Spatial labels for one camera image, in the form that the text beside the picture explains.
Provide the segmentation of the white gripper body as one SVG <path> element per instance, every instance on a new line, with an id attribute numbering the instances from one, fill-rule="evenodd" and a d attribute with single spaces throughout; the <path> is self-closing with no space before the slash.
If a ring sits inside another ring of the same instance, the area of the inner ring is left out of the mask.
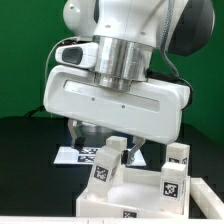
<path id="1" fill-rule="evenodd" d="M 187 86 L 155 79 L 115 91 L 96 85 L 88 70 L 58 65 L 50 72 L 44 106 L 53 114 L 170 144 L 179 135 L 189 96 Z"/>

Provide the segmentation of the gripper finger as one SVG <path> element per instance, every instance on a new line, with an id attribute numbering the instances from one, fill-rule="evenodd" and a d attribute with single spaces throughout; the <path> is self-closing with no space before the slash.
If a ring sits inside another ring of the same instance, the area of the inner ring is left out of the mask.
<path id="1" fill-rule="evenodd" d="M 74 119 L 68 120 L 68 129 L 71 135 L 72 148 L 81 148 L 84 145 L 84 137 L 82 136 L 80 126 L 80 121 Z"/>
<path id="2" fill-rule="evenodd" d="M 145 139 L 140 137 L 133 137 L 133 147 L 127 149 L 123 155 L 124 163 L 126 165 L 145 165 L 145 160 L 141 153 L 141 147 L 145 144 Z"/>

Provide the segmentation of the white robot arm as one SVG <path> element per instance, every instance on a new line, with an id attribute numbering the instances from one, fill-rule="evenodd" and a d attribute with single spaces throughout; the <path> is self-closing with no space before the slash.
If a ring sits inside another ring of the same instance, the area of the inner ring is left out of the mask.
<path id="1" fill-rule="evenodd" d="M 211 0 L 67 0 L 63 17 L 74 32 L 55 52 L 46 83 L 47 111 L 146 141 L 169 144 L 193 98 L 176 69 L 150 70 L 155 50 L 189 56 L 211 37 Z"/>

